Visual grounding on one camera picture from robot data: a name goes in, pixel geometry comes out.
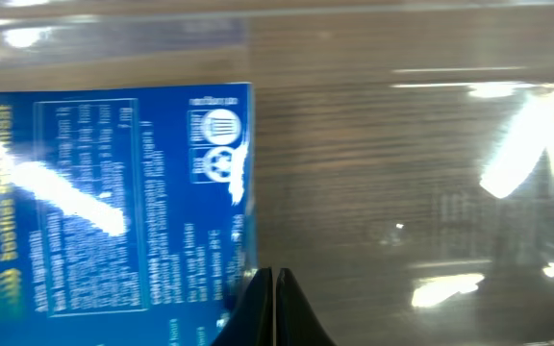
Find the blue printed carton box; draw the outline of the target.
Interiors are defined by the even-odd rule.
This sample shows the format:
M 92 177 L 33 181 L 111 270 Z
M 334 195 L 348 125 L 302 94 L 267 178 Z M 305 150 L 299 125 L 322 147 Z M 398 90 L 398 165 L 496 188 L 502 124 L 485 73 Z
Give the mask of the blue printed carton box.
M 0 346 L 211 344 L 251 249 L 253 101 L 0 92 Z

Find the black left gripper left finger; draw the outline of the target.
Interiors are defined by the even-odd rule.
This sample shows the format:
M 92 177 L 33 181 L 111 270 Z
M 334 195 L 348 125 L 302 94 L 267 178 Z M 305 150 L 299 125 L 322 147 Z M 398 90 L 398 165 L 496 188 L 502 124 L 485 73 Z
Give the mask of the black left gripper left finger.
M 273 345 L 273 276 L 259 269 L 212 346 Z

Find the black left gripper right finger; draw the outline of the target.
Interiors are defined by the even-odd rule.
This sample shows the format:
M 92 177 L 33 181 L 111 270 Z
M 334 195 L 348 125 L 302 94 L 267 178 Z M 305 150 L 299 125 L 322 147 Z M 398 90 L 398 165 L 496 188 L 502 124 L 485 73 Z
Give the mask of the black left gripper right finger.
M 289 268 L 280 270 L 276 282 L 276 342 L 278 346 L 336 346 Z

